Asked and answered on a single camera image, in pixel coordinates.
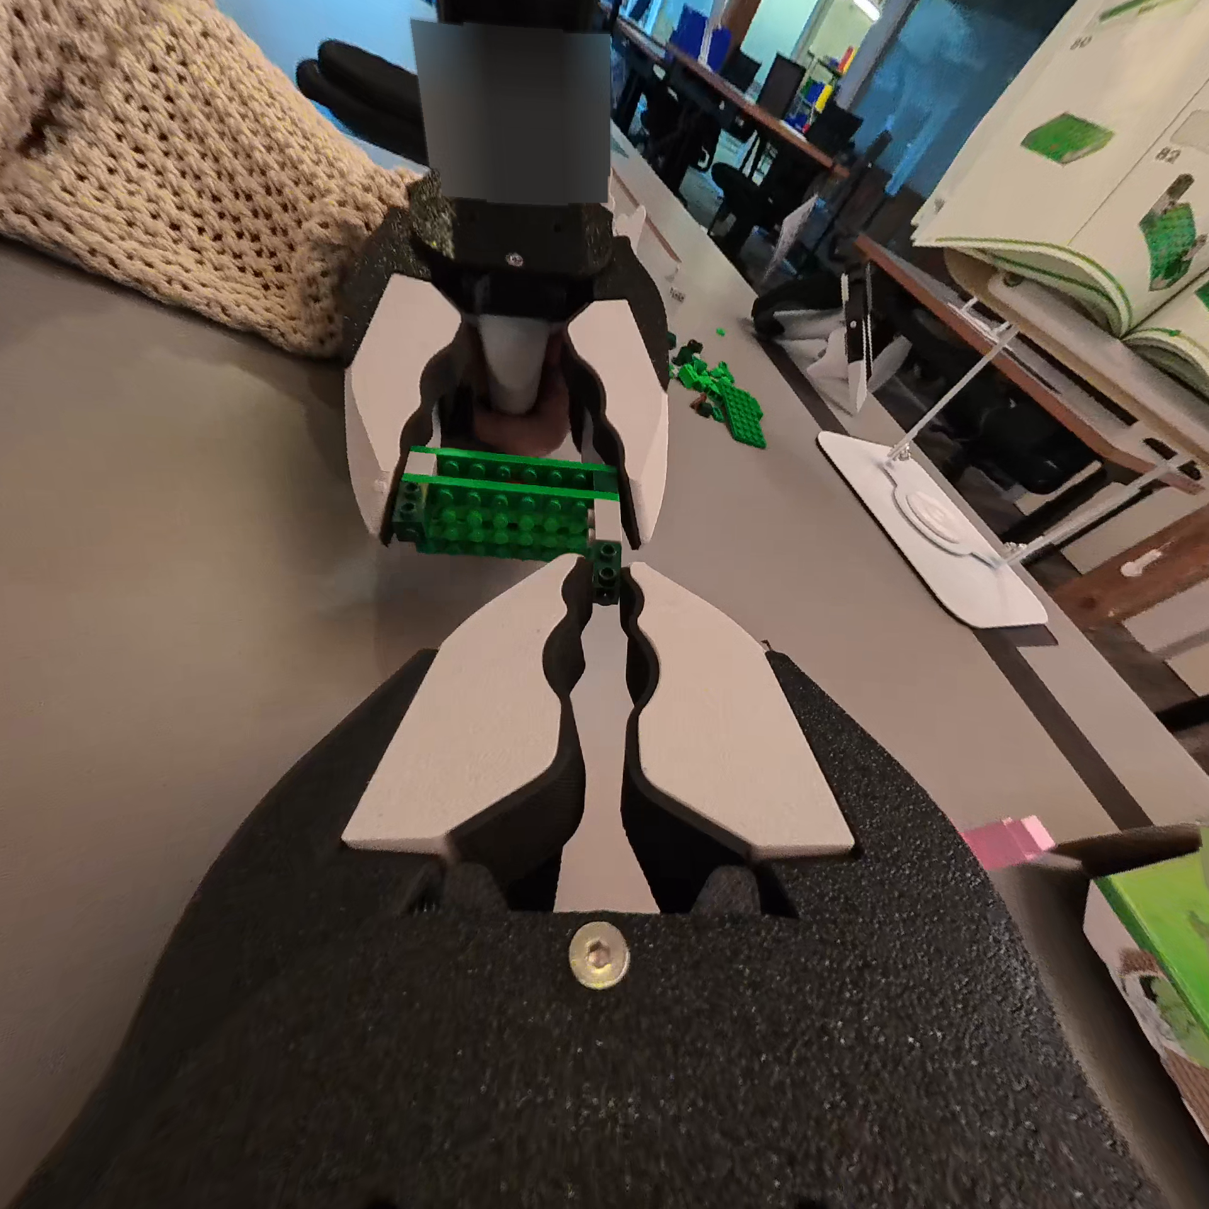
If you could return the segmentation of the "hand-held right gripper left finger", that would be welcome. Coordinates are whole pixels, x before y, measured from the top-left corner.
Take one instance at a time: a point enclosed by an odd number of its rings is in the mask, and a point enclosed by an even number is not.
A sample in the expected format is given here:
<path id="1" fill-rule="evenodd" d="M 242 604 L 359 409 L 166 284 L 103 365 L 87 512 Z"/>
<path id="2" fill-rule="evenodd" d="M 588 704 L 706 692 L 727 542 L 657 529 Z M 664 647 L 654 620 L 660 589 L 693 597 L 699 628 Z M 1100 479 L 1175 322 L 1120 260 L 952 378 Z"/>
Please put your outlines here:
<path id="1" fill-rule="evenodd" d="M 585 812 L 571 694 L 585 671 L 586 561 L 562 555 L 457 628 L 419 681 L 343 843 L 487 869 L 550 912 Z"/>

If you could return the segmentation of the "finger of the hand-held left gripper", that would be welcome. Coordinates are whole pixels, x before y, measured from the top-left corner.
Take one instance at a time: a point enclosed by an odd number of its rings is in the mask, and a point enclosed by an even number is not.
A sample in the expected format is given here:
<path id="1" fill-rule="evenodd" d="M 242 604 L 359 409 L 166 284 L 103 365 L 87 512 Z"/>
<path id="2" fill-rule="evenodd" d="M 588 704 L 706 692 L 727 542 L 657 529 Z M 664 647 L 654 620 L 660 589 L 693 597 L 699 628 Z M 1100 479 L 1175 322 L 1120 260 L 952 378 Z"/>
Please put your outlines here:
<path id="1" fill-rule="evenodd" d="M 647 545 L 668 484 L 671 409 L 666 371 L 648 355 L 638 322 L 624 300 L 596 301 L 569 325 L 579 363 L 595 378 L 594 438 L 618 471 L 630 545 Z"/>
<path id="2" fill-rule="evenodd" d="M 429 281 L 388 281 L 368 332 L 345 372 L 346 458 L 360 517 L 389 542 L 401 466 L 434 434 L 437 389 L 450 371 L 461 313 Z"/>

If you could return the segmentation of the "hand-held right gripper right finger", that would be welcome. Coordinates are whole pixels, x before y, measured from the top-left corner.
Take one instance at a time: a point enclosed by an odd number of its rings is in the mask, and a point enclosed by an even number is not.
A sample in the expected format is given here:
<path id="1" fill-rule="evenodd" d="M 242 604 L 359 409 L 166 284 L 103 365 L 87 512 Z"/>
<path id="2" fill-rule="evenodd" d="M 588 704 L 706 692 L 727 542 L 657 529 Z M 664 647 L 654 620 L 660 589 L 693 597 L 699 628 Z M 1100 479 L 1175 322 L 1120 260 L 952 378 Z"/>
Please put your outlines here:
<path id="1" fill-rule="evenodd" d="M 722 869 L 844 860 L 850 824 L 769 653 L 645 563 L 627 568 L 632 710 L 622 824 L 661 913 L 689 913 Z"/>

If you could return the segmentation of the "green lego assembly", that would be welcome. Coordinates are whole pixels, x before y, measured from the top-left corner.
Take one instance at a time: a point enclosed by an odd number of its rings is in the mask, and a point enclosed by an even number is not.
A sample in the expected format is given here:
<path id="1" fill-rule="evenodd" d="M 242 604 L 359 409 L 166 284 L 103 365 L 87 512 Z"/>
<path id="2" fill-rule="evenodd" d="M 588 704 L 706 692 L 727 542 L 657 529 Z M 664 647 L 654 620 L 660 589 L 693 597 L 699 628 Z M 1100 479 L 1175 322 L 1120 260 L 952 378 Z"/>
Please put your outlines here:
<path id="1" fill-rule="evenodd" d="M 605 464 L 412 447 L 405 474 L 431 484 L 424 555 L 589 558 L 595 500 L 621 502 L 617 471 Z"/>

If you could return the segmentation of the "person's left forearm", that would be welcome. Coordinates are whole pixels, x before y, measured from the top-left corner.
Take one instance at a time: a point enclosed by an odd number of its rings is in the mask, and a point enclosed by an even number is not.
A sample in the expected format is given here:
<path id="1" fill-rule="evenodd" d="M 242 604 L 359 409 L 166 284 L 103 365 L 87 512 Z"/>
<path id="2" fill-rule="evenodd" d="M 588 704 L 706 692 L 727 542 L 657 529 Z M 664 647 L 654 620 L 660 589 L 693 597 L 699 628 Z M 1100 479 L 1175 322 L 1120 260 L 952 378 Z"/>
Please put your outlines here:
<path id="1" fill-rule="evenodd" d="M 2 234 L 316 359 L 418 178 L 345 139 L 214 4 L 2 4 Z"/>

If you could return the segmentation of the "pile of green lego bricks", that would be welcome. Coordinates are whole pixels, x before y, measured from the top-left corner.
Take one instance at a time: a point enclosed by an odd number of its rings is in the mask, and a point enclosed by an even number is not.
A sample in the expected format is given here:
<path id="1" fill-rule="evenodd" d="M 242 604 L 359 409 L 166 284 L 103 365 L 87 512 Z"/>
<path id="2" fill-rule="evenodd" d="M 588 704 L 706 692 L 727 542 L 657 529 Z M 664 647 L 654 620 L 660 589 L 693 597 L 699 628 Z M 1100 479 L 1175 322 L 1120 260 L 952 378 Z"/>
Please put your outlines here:
<path id="1" fill-rule="evenodd" d="M 726 427 L 736 444 L 766 450 L 762 404 L 736 384 L 726 362 L 710 365 L 703 358 L 704 346 L 690 340 L 670 358 L 673 381 L 693 396 L 691 408 L 702 417 Z"/>

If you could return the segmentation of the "pink lego figure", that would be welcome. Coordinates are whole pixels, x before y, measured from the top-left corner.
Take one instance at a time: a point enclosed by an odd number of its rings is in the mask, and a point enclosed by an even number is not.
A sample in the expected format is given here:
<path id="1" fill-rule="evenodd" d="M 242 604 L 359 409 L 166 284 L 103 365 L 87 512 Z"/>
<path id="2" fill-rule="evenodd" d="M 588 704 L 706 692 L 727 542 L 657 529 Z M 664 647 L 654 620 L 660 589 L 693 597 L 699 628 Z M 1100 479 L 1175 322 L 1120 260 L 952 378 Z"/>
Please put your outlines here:
<path id="1" fill-rule="evenodd" d="M 988 873 L 1028 866 L 1054 848 L 1038 817 L 1004 820 L 962 831 L 962 840 Z"/>

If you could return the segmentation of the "green lego box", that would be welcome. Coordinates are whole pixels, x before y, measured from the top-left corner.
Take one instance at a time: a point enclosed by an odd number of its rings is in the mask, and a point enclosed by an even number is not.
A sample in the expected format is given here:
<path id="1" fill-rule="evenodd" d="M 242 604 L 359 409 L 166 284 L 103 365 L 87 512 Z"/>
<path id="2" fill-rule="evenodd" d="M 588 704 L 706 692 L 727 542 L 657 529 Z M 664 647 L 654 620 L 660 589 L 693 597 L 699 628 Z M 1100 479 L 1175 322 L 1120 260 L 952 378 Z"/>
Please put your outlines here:
<path id="1" fill-rule="evenodd" d="M 1087 876 L 1084 936 L 1207 1138 L 1207 825 L 1132 828 L 1053 854 Z"/>

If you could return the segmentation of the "person's left hand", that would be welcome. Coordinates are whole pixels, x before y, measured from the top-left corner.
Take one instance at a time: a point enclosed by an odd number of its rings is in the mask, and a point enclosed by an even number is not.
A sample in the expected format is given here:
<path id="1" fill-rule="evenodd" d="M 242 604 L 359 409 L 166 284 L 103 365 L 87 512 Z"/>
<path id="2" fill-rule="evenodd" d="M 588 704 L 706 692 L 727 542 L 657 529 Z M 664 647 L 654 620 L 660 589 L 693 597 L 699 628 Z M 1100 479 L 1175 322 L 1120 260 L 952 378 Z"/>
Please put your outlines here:
<path id="1" fill-rule="evenodd" d="M 476 401 L 473 417 L 476 441 L 512 457 L 549 458 L 571 435 L 571 405 L 562 389 L 540 398 L 524 415 L 500 414 Z"/>

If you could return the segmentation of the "black and white object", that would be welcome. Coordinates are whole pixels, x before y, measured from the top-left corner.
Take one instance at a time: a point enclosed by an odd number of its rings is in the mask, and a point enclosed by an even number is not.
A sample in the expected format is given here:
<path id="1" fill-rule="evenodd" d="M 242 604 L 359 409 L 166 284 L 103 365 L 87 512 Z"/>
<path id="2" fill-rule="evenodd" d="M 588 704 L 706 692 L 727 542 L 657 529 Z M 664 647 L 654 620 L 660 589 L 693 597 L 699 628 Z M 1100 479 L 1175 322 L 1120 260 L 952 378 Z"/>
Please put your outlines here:
<path id="1" fill-rule="evenodd" d="M 812 271 L 759 294 L 750 322 L 758 337 L 785 350 L 824 398 L 850 417 L 903 371 L 913 343 L 879 310 L 870 264 L 840 274 Z"/>

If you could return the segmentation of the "black office chair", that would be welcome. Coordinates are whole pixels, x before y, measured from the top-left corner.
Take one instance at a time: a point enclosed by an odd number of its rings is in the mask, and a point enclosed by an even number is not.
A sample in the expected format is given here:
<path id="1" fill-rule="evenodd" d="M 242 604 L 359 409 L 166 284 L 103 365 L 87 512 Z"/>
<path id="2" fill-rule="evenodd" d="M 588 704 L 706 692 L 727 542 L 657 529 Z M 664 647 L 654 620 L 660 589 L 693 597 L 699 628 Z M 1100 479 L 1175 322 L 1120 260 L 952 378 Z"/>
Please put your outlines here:
<path id="1" fill-rule="evenodd" d="M 818 171 L 814 162 L 785 153 L 756 182 L 736 166 L 716 163 L 712 178 L 722 191 L 722 202 L 709 230 L 713 231 L 722 219 L 733 219 L 725 235 L 712 237 L 727 260 L 739 263 L 755 230 L 771 231 L 801 206 Z"/>

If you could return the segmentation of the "long wooden desk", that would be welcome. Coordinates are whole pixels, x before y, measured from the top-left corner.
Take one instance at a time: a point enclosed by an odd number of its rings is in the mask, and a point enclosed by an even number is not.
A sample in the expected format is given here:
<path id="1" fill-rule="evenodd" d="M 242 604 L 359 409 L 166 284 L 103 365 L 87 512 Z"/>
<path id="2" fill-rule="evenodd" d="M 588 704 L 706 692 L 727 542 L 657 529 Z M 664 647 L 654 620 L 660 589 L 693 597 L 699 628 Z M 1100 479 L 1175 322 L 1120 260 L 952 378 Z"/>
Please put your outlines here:
<path id="1" fill-rule="evenodd" d="M 841 179 L 853 175 L 851 166 L 841 163 L 818 146 L 809 143 L 804 133 L 796 132 L 784 120 L 762 109 L 762 106 L 750 100 L 746 94 L 737 91 L 733 84 L 723 80 L 722 76 L 707 70 L 683 51 L 657 42 L 627 19 L 617 21 L 614 34 L 622 37 L 653 68 L 667 68 L 678 73 L 681 77 L 693 78 L 696 84 L 690 87 L 690 99 L 700 109 L 710 112 L 722 106 L 729 107 L 740 114 L 750 126 L 756 127 L 768 142 L 776 142 L 794 149 L 799 156 L 808 158 L 821 165 L 825 172 L 838 175 Z"/>

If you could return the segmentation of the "white book stand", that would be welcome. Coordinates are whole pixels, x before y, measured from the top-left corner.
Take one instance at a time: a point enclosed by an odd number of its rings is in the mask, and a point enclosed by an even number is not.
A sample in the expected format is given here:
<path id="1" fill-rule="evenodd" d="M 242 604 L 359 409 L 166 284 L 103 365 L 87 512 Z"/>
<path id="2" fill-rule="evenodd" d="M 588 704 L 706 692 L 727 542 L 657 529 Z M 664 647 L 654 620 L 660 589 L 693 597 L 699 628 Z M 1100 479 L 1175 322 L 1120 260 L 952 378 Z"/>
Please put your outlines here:
<path id="1" fill-rule="evenodd" d="M 1174 379 L 1063 301 L 1033 286 L 1027 289 L 1024 300 L 1028 304 L 1024 313 L 1002 300 L 997 301 L 1002 313 L 999 327 L 974 325 L 981 337 L 991 340 L 988 352 L 897 445 L 870 444 L 845 432 L 822 432 L 818 438 L 827 460 L 938 602 L 961 624 L 976 631 L 1045 625 L 1047 608 L 1018 575 L 1025 562 L 1080 539 L 1133 504 L 1149 489 L 1174 486 L 1187 463 L 1207 466 L 1207 454 L 1195 451 L 1184 430 L 1164 437 L 1174 454 L 1161 458 L 1145 448 L 1142 431 L 1135 428 L 1123 438 L 1132 443 L 1140 457 L 1152 458 L 1152 463 L 1145 464 L 1142 476 L 1123 486 L 1116 496 L 1067 515 L 1061 523 L 1051 525 L 1030 542 L 984 536 L 938 481 L 913 460 L 913 444 L 968 386 L 1004 358 L 1010 359 L 1011 366 L 1034 373 L 1038 362 L 1035 356 L 1024 355 L 1025 340 L 1034 342 L 1063 365 L 1063 371 L 1056 371 L 1050 379 L 1041 376 L 1040 381 L 1047 386 L 1061 376 L 1069 392 L 1060 395 L 1060 401 L 1069 409 L 1074 407 L 1070 402 L 1074 396 L 1089 396 L 1097 373 L 1109 378 L 1109 384 L 1100 385 L 1099 391 L 1107 395 L 1110 389 L 1123 389 L 1126 407 L 1138 421 L 1143 421 L 1146 411 L 1168 420 L 1194 405 L 1187 388 L 1176 386 Z"/>

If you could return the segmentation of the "wooden edged desk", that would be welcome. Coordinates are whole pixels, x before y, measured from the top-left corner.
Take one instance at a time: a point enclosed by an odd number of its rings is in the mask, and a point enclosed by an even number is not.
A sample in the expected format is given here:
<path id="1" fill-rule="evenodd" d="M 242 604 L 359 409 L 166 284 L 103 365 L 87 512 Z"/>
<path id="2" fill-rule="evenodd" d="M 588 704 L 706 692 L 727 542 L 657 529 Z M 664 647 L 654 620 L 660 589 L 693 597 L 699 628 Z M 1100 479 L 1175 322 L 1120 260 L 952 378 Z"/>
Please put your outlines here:
<path id="1" fill-rule="evenodd" d="M 942 280 L 867 234 L 856 238 L 854 250 L 877 271 L 880 313 L 909 337 L 913 355 L 925 368 L 938 372 L 948 385 L 938 399 L 940 402 L 991 346 L 991 340 L 981 337 L 974 325 L 998 329 L 1004 319 L 992 325 L 976 312 L 976 296 L 961 299 Z M 1056 502 L 998 540 L 1033 540 L 1067 515 L 1081 512 L 1105 486 L 1126 486 L 1142 476 L 1145 464 L 1152 463 L 1125 440 L 1125 434 L 1138 427 L 1128 427 L 1122 415 L 1092 392 L 1084 398 L 1071 398 L 1073 408 L 1067 408 L 1060 401 L 1060 395 L 1069 392 L 1064 379 L 1058 376 L 1047 386 L 1040 381 L 1063 369 L 1027 340 L 1024 355 L 1037 358 L 1034 373 L 1011 366 L 1004 358 L 938 418 L 959 421 L 958 443 L 968 460 L 999 466 L 1017 486 L 1034 494 L 1047 494 L 1050 489 L 1058 491 Z M 1179 487 L 1189 494 L 1198 491 L 1195 480 L 1184 468 L 1174 486 L 1159 487 Z"/>

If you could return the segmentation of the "open instruction booklet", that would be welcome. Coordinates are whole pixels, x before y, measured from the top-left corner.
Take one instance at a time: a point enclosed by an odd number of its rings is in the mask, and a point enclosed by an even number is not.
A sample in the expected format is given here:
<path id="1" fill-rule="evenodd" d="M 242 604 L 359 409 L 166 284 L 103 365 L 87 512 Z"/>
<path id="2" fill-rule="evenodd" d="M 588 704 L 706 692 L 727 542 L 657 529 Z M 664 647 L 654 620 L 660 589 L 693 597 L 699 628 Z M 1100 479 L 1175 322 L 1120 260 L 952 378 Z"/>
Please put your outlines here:
<path id="1" fill-rule="evenodd" d="M 1208 391 L 1208 4 L 1081 2 L 917 214 Z"/>

